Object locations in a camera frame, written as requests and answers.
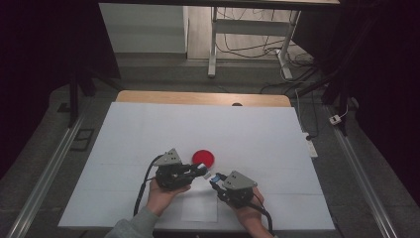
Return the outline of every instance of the white power adapter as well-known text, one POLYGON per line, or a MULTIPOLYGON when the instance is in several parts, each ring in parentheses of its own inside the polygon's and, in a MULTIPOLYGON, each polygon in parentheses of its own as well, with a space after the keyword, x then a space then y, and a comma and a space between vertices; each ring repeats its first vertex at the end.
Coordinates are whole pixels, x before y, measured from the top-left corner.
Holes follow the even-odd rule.
POLYGON ((337 125, 341 122, 341 118, 340 118, 339 115, 332 116, 332 117, 330 117, 330 122, 333 125, 337 125))

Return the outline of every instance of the red disc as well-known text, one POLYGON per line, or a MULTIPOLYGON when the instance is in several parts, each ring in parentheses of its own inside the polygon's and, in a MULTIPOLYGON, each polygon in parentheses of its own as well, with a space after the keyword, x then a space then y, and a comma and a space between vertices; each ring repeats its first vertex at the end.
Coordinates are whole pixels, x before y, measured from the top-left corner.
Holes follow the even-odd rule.
POLYGON ((214 163, 214 156, 211 152, 206 150, 197 151, 192 156, 192 164, 200 164, 203 163, 208 169, 213 166, 214 163))

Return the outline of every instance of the white wall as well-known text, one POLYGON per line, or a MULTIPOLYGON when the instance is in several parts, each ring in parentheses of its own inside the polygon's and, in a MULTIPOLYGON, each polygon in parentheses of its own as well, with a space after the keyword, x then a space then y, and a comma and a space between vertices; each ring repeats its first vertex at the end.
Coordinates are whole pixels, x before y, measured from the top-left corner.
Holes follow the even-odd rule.
POLYGON ((99 6, 115 53, 186 53, 186 7, 99 6))

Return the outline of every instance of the gray sleeve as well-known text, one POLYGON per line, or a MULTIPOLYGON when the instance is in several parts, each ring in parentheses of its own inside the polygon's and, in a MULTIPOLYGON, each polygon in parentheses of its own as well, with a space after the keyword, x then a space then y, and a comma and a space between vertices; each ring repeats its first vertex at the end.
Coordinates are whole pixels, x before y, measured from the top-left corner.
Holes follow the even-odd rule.
POLYGON ((144 206, 131 221, 126 219, 118 221, 105 238, 153 238, 153 232, 157 222, 158 216, 144 206))

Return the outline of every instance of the white metal table leg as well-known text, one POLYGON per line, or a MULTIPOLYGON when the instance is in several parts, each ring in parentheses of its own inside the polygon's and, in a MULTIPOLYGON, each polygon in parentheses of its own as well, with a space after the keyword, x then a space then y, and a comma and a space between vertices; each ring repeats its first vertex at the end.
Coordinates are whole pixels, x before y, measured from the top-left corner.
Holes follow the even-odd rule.
POLYGON ((213 16, 211 22, 211 45, 208 76, 216 76, 216 23, 217 23, 217 7, 213 8, 213 16))
POLYGON ((291 16, 290 16, 290 23, 289 23, 287 35, 284 38, 284 42, 283 42, 283 46, 281 47, 280 54, 277 54, 278 60, 280 61, 281 70, 283 72, 285 79, 293 78, 290 72, 290 68, 287 65, 285 56, 286 56, 287 49, 290 44, 291 37, 293 36, 293 32, 296 27, 297 18, 299 17, 299 14, 300 14, 300 11, 292 11, 291 16))

